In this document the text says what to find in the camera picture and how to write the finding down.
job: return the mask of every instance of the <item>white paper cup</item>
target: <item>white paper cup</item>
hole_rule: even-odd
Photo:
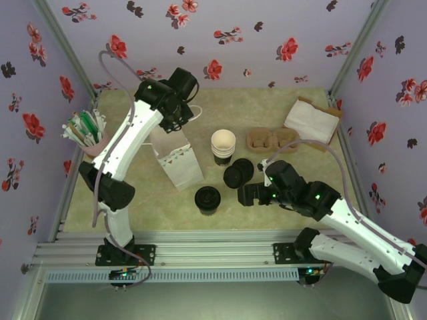
[[[236,150],[236,136],[229,130],[216,131],[211,137],[211,149],[217,165],[229,165]]]

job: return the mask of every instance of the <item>white paper bag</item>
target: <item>white paper bag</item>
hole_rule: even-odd
[[[204,179],[193,148],[182,130],[166,133],[157,126],[149,138],[156,159],[178,191]]]

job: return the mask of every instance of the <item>floral wallpaper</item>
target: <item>floral wallpaper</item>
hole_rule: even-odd
[[[427,43],[413,28],[425,12],[423,0],[391,1],[338,92],[372,217],[413,244],[427,244]],[[416,292],[416,319],[426,299]]]
[[[72,166],[75,145],[61,125],[90,96],[31,2],[2,4],[0,39],[0,318],[8,320]]]
[[[95,89],[117,88],[97,60],[107,43],[134,70],[156,68],[158,75],[168,78],[182,67],[197,77],[202,88],[329,89],[372,4],[372,0],[47,2]],[[106,61],[126,87],[138,86],[123,66]],[[369,68],[368,60],[361,77]]]

